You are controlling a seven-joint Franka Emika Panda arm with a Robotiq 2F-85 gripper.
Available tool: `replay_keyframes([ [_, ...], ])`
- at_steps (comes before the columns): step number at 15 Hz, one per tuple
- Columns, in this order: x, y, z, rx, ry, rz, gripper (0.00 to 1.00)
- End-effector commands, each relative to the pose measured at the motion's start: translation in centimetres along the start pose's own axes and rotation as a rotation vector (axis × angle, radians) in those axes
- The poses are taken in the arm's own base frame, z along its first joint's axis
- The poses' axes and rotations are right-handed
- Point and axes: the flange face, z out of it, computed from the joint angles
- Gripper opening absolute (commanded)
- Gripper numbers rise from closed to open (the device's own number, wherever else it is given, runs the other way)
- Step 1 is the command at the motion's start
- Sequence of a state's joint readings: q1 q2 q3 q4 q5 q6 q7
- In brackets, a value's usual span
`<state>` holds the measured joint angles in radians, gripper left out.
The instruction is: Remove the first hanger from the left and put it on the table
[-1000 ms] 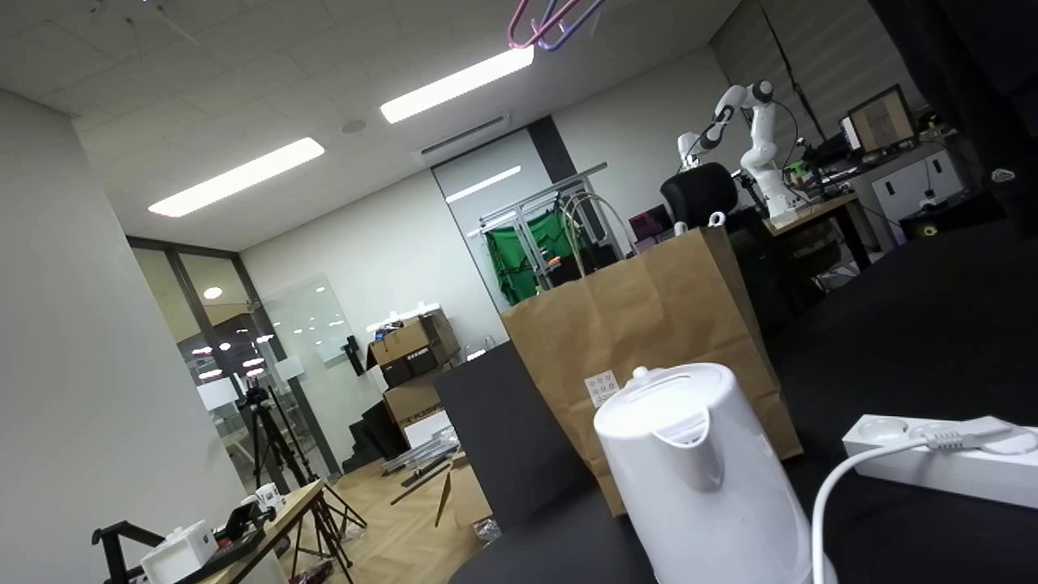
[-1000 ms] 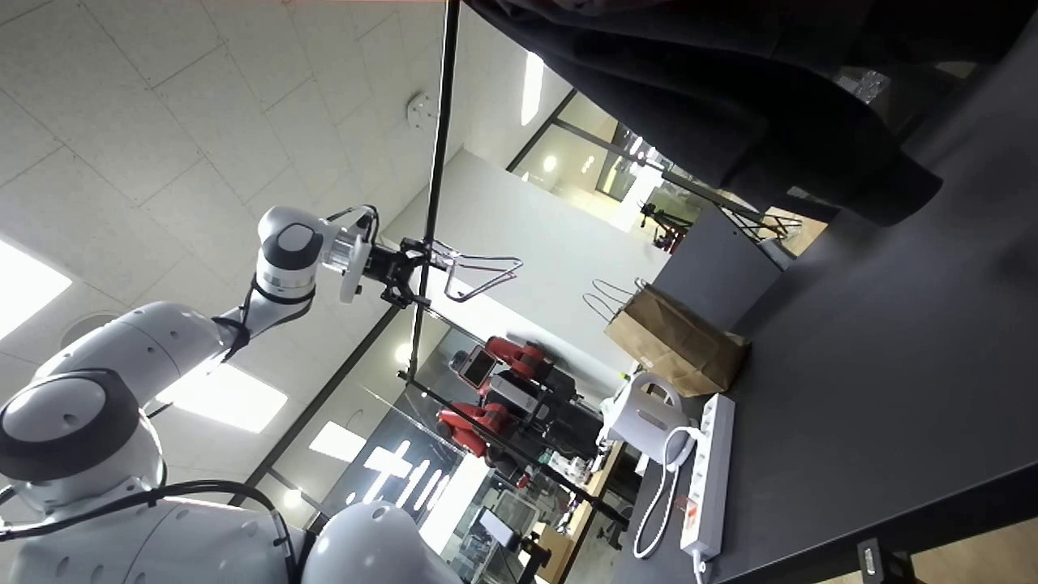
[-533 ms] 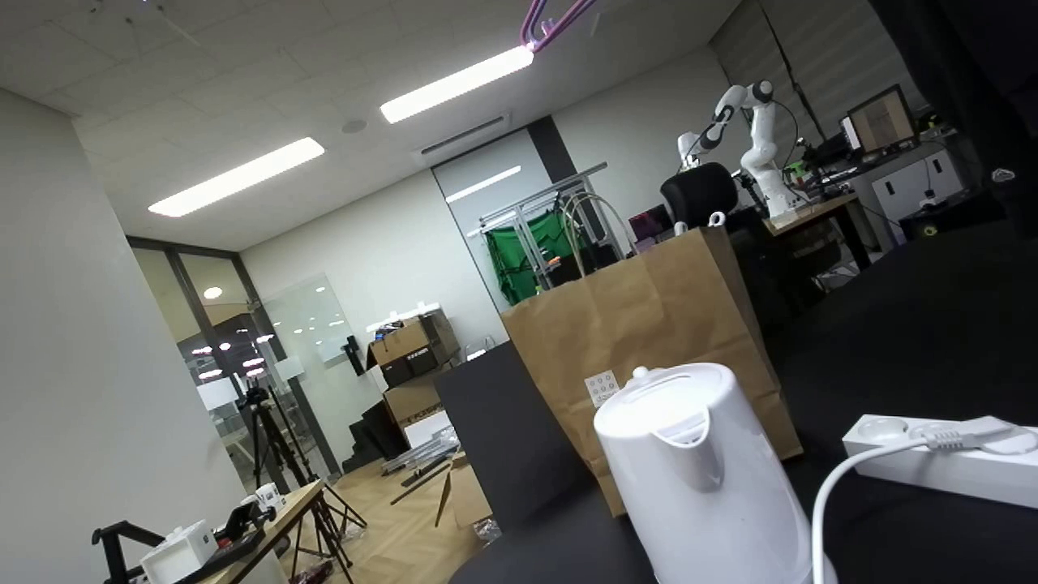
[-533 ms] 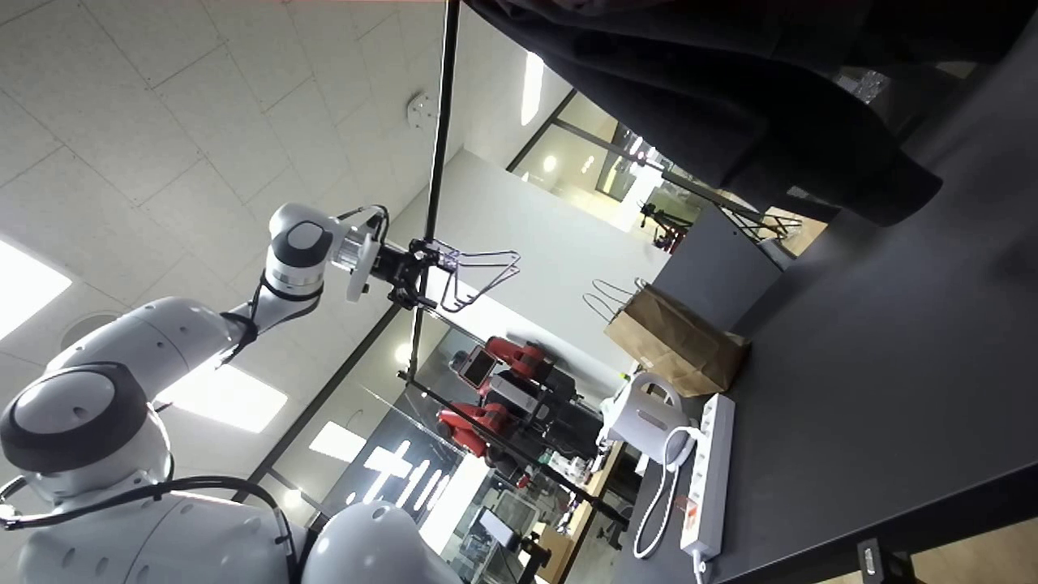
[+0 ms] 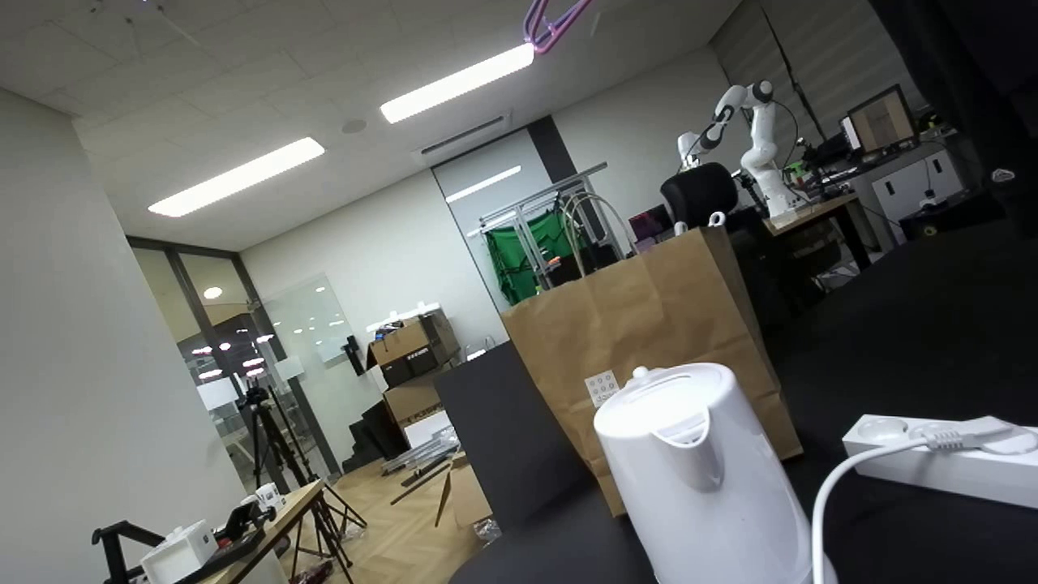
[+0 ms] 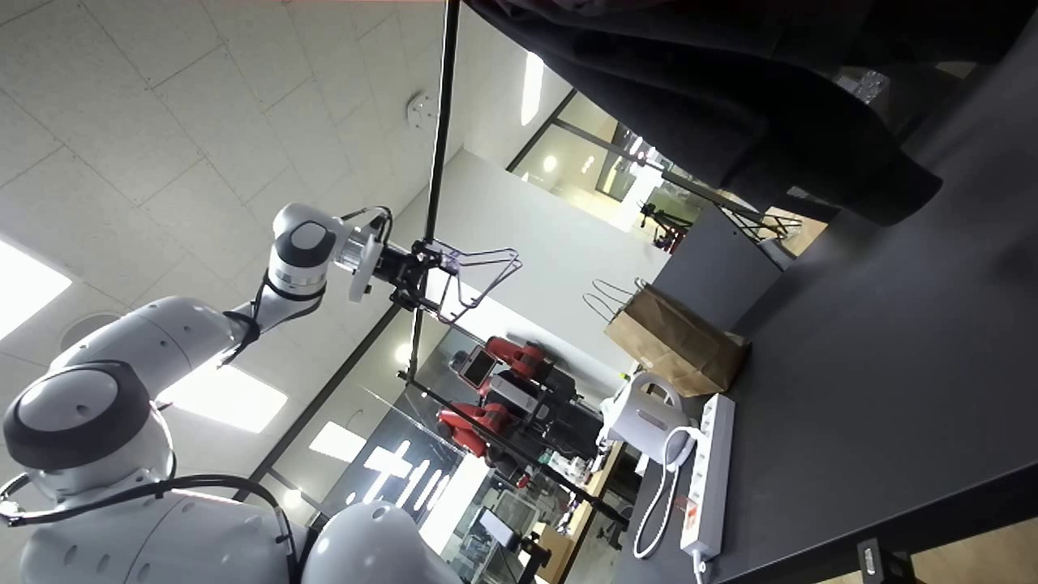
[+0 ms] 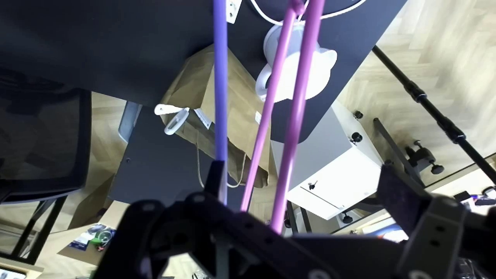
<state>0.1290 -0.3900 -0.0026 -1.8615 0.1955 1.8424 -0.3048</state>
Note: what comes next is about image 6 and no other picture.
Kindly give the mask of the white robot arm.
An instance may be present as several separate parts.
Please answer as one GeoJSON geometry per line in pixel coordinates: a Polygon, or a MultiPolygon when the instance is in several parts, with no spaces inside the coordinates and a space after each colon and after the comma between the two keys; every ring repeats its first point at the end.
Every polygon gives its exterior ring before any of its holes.
{"type": "Polygon", "coordinates": [[[5,413],[17,481],[50,496],[37,513],[5,509],[25,536],[8,584],[464,584],[391,503],[353,503],[303,538],[266,488],[186,476],[158,407],[186,375],[315,312],[332,268],[365,294],[405,255],[391,232],[391,206],[289,205],[246,305],[155,298],[58,352],[5,413]]]}

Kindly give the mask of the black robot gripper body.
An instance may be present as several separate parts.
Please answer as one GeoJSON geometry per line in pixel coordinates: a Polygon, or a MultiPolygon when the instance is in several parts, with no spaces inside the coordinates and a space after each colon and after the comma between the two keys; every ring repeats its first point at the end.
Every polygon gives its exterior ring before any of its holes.
{"type": "Polygon", "coordinates": [[[391,302],[417,312],[426,307],[426,275],[433,268],[433,255],[426,245],[398,251],[387,245],[377,259],[372,275],[391,287],[391,302]]]}

